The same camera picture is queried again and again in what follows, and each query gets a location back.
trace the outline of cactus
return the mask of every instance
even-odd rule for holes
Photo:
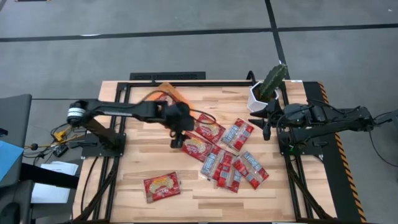
[[[256,91],[257,100],[268,102],[274,96],[274,90],[283,82],[287,74],[287,65],[280,64],[269,71],[266,79]]]

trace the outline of white paper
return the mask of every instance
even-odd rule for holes
[[[75,175],[78,165],[55,161],[51,164],[42,164],[41,168]],[[35,184],[31,203],[67,203],[70,189],[47,184]]]

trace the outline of snack package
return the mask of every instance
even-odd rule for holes
[[[229,171],[231,170],[232,160],[234,156],[232,153],[225,152],[223,160],[221,161],[221,172],[218,178],[217,187],[226,187],[226,180],[228,179]]]
[[[195,131],[210,142],[217,144],[225,132],[225,128],[217,123],[203,124],[201,122],[212,123],[213,120],[208,116],[201,114],[195,122]]]
[[[232,166],[226,181],[226,188],[230,191],[237,193],[239,190],[239,185],[241,183],[241,177],[241,173]]]
[[[152,203],[181,193],[180,181],[178,180],[176,172],[146,179],[144,180],[144,188],[147,203]]]
[[[213,148],[212,143],[194,135],[193,133],[186,132],[185,134],[189,136],[190,139],[184,141],[184,144],[182,145],[182,151],[198,159],[199,161],[204,162],[207,158],[207,155]]]
[[[269,177],[266,170],[247,151],[239,155],[232,165],[250,182],[254,189],[257,189]]]
[[[248,140],[248,137],[253,132],[253,129],[253,126],[248,125],[242,119],[238,118],[221,141],[229,147],[240,151],[243,144]]]
[[[221,169],[223,168],[222,160],[224,158],[225,150],[219,146],[214,145],[210,154],[205,160],[201,173],[209,179],[218,180]]]

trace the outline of yellow black caution stripe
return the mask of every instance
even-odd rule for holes
[[[325,101],[325,103],[329,103],[328,96],[326,95],[325,87],[323,86],[322,83],[319,83],[319,86],[321,88],[323,100]],[[349,185],[351,187],[351,190],[353,191],[355,204],[356,204],[356,206],[358,208],[359,216],[361,217],[361,221],[363,223],[366,223],[365,214],[363,212],[361,201],[359,200],[359,197],[358,197],[358,191],[356,190],[356,187],[355,187],[355,184],[354,184],[353,175],[352,175],[352,173],[351,173],[351,171],[349,169],[349,166],[348,166],[348,161],[347,161],[347,157],[346,157],[346,154],[344,152],[344,149],[343,149],[343,144],[341,143],[340,136],[337,133],[335,134],[335,138],[336,138],[338,150],[340,152],[341,160],[343,160],[343,165],[344,165],[344,167],[346,169],[346,174],[347,174],[347,179],[349,181]]]

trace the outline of blue object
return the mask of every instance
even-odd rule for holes
[[[21,147],[0,141],[0,181],[23,152]]]

